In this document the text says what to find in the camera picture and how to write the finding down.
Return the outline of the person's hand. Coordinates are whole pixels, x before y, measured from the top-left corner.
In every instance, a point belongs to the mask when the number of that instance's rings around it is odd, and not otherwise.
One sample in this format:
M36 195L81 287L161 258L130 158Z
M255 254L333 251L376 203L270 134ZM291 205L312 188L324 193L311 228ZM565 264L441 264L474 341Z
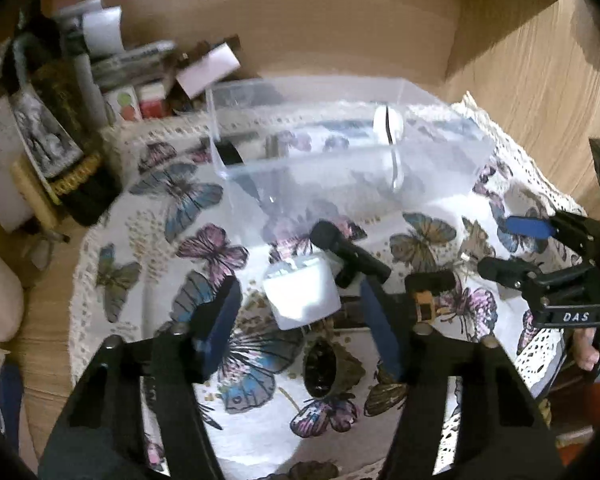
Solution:
M573 332L572 355L574 362L581 370L592 372L600 359L600 352L594 347L596 329L594 327L578 328Z

